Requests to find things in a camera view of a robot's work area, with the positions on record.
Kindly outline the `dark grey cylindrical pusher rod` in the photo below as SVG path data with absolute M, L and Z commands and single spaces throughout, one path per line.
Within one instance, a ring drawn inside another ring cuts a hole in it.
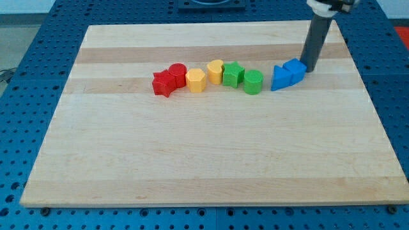
M 306 66 L 306 72 L 314 71 L 331 22 L 332 17 L 314 14 L 300 56 L 300 61 Z

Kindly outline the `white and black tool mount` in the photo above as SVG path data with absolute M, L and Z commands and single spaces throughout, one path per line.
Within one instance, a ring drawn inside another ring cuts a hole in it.
M 307 0 L 307 5 L 320 17 L 333 17 L 337 13 L 350 13 L 360 0 Z

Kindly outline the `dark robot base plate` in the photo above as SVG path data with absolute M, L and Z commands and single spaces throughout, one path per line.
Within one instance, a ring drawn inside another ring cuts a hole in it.
M 242 10 L 246 0 L 177 0 L 180 11 L 187 10 Z

